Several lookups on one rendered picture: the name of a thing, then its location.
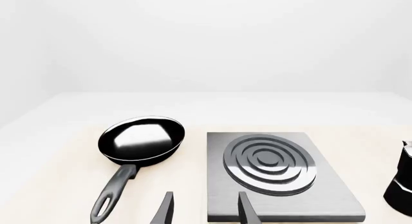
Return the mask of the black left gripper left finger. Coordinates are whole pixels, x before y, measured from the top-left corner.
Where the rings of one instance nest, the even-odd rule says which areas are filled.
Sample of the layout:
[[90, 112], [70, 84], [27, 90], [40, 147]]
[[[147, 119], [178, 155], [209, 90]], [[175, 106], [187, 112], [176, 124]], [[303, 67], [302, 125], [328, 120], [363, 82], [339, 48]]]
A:
[[159, 206], [150, 224], [172, 224], [174, 215], [174, 194], [172, 191], [166, 192], [161, 205]]

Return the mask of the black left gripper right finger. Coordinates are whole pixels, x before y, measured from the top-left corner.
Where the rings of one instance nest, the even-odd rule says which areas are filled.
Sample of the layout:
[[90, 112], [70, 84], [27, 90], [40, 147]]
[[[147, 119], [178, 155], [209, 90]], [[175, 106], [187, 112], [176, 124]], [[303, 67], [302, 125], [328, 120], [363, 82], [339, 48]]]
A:
[[238, 214], [241, 224], [261, 224], [261, 220], [252, 207], [246, 192], [238, 193]]

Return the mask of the flat black stove plate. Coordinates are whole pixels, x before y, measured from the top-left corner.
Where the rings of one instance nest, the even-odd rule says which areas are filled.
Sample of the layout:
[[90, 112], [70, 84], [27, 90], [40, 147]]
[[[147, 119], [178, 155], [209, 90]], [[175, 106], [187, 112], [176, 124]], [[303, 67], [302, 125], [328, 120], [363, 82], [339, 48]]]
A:
[[207, 133], [207, 220], [358, 223], [366, 212], [306, 133]]

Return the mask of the black frying pan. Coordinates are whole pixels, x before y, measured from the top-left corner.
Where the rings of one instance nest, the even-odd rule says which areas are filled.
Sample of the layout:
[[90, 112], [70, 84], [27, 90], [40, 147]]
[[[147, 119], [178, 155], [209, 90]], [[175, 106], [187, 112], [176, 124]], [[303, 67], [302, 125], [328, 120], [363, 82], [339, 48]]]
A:
[[135, 117], [106, 129], [99, 137], [98, 149], [120, 168], [99, 194], [89, 216], [90, 223], [105, 221], [139, 169], [168, 159], [184, 138], [185, 129], [179, 121], [161, 116]]

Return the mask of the black moka pot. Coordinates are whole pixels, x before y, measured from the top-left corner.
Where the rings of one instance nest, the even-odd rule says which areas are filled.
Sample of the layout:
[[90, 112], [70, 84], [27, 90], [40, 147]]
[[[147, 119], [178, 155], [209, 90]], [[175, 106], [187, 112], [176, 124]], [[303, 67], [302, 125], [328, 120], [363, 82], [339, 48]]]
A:
[[412, 217], [412, 141], [403, 141], [397, 173], [383, 198], [397, 212]]

